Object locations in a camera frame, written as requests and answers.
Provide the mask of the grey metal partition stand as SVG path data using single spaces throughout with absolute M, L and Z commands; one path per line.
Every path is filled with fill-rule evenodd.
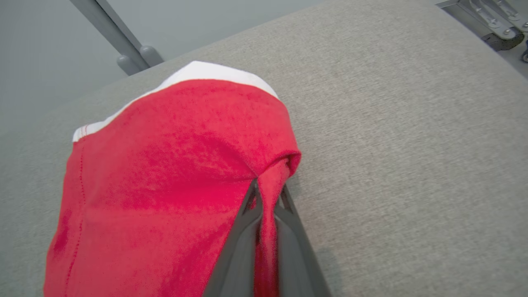
M 507 35 L 511 27 L 528 33 L 528 13 L 522 13 L 511 0 L 472 0 L 479 6 L 477 14 L 494 33 Z
M 512 40 L 528 32 L 528 17 L 517 11 L 507 0 L 431 0 L 444 11 L 458 13 L 455 19 L 474 23 L 470 28 L 482 28 L 502 40 Z

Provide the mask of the red shorts white trim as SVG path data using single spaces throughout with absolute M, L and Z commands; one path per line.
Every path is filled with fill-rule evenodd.
M 253 180 L 253 292 L 279 296 L 273 210 L 301 152 L 263 79 L 193 61 L 72 143 L 45 297 L 201 297 Z

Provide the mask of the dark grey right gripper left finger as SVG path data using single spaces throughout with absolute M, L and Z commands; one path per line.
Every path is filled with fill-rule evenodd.
M 236 214 L 233 226 L 202 297 L 253 297 L 256 246 L 262 223 L 262 196 L 254 179 Z

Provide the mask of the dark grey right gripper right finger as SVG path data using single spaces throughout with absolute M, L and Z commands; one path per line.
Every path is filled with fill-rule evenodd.
M 286 185 L 274 209 L 280 297 L 332 297 Z

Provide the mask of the black caster wheel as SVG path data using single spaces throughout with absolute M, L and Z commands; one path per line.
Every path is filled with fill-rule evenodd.
M 499 52 L 513 49 L 517 45 L 520 45 L 524 38 L 525 35 L 522 33 L 517 34 L 513 39 L 501 39 L 496 34 L 490 33 L 482 36 L 481 40 L 490 48 L 494 49 L 495 52 Z

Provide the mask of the grey rounded partition foot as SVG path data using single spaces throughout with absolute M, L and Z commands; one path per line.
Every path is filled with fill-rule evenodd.
M 139 53 L 149 67 L 153 67 L 164 62 L 164 59 L 161 57 L 160 53 L 158 53 L 157 49 L 152 46 L 141 46 Z
M 142 68 L 128 56 L 121 55 L 117 57 L 116 62 L 119 68 L 128 76 L 135 75 L 136 73 L 140 73 L 142 71 Z

